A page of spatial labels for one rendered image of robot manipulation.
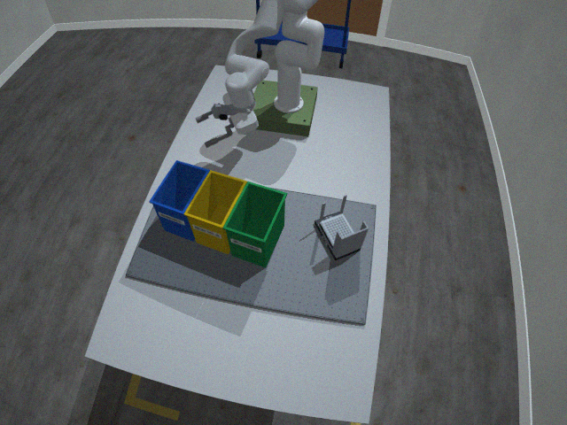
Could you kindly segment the green open-top bin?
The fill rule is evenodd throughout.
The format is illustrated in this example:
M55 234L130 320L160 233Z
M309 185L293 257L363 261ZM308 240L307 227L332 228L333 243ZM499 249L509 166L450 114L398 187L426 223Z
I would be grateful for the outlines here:
M284 228L286 196L276 189L246 183L223 226L231 256L267 267Z

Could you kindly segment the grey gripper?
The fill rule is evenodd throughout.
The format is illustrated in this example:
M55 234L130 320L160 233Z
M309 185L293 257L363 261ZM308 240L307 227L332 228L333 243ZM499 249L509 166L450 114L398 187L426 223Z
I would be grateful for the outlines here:
M230 101L230 99L229 99L229 94L228 94L228 93L224 94L222 100L223 100L224 104L227 104L227 105L232 104L231 101ZM253 108L253 109L254 109L254 108ZM239 113L237 113L237 114L235 114L235 115L230 115L230 118L228 118L230 124L225 127L225 129L226 129L226 131L227 131L227 134L226 134L226 135L222 135L222 136L220 136L220 137L218 137L218 138L215 137L214 139L212 139L212 140L210 140L210 141L208 141L208 142L205 142L205 146L206 146L206 147L210 147L210 146L212 146L212 145L218 143L219 141L221 141L221 140L223 140L223 139L225 139L225 138L227 138L227 137L232 136L233 133L232 133L231 129L232 129L233 127L235 127L236 131L237 131L240 135L244 135L244 134L246 134L246 133L248 133L248 132L251 132L251 131L253 131L254 129L256 129L256 128L259 126L259 123L258 123L258 120L257 120L257 118L256 118L256 115L255 115L253 109L251 110L251 113L250 113L250 114L247 114L247 112L246 112L246 113L241 113L241 112L239 112ZM207 113L205 113L205 114L203 114L203 115L198 116L198 117L196 118L197 123L209 119L208 116L211 115L211 114L212 114L212 111L207 112ZM234 124L234 125L233 125L233 124Z

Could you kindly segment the blue bin with label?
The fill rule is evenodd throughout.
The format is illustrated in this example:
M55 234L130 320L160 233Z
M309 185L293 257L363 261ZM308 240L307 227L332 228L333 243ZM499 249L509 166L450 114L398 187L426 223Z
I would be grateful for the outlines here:
M176 160L149 201L165 231L195 241L184 213L209 172L208 169Z

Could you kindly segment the yellow recycle bin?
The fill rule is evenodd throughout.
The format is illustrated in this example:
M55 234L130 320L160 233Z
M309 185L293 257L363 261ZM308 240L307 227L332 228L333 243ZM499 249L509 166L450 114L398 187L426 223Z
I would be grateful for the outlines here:
M223 226L246 183L210 170L184 213L197 243L229 254L229 241Z

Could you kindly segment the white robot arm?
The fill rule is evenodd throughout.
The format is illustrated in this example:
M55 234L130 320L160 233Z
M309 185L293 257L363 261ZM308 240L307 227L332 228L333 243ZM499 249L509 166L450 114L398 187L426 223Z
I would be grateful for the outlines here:
M322 54L324 26L307 18L307 11L317 1L262 0L252 26L230 46L225 62L225 70L229 74L225 86L232 104L214 104L211 111L215 119L227 120L227 116L239 112L251 113L256 104L252 89L268 76L269 65L263 60L243 56L242 52L250 42L276 35L282 22L283 36L307 45L293 41L277 44L278 90L274 106L278 111L287 113L297 112L303 107L300 68L315 70Z

